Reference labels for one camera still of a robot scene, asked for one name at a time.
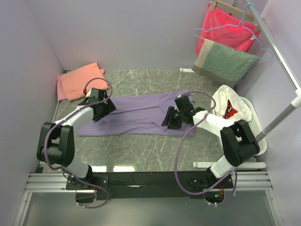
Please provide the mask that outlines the purple t shirt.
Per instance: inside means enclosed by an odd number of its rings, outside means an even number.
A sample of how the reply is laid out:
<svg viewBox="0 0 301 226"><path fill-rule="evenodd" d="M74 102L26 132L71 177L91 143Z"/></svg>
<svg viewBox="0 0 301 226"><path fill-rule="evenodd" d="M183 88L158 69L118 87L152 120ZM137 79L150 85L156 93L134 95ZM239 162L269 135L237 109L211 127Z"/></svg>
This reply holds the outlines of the purple t shirt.
<svg viewBox="0 0 301 226"><path fill-rule="evenodd" d="M182 90L165 94L114 97L116 110L100 119L89 121L79 130L82 137L104 137L121 134L183 136L190 125L180 129L168 129L161 124L174 100L189 91Z"/></svg>

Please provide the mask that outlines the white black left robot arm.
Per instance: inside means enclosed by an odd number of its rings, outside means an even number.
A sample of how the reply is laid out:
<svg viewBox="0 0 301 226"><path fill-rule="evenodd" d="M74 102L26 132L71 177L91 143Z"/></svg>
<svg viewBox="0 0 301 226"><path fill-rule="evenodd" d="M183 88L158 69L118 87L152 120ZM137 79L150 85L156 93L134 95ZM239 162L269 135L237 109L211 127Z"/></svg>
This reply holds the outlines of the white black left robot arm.
<svg viewBox="0 0 301 226"><path fill-rule="evenodd" d="M77 177L81 188L91 188L94 183L92 167L75 158L74 135L86 123L96 123L115 110L105 90L92 88L70 114L59 121L42 125L37 159Z"/></svg>

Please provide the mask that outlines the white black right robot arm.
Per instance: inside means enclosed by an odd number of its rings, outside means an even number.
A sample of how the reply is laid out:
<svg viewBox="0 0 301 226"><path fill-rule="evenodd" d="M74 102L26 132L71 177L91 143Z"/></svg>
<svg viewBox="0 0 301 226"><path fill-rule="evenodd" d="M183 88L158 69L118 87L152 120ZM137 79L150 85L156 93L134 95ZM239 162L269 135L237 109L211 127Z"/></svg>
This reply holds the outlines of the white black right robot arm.
<svg viewBox="0 0 301 226"><path fill-rule="evenodd" d="M230 121L204 108L194 108L188 96L180 96L174 101L176 106L168 108L162 127L180 129L185 123L205 129L222 141L223 157L208 169L206 182L210 187L217 188L223 182L224 175L260 152L258 142L245 120Z"/></svg>

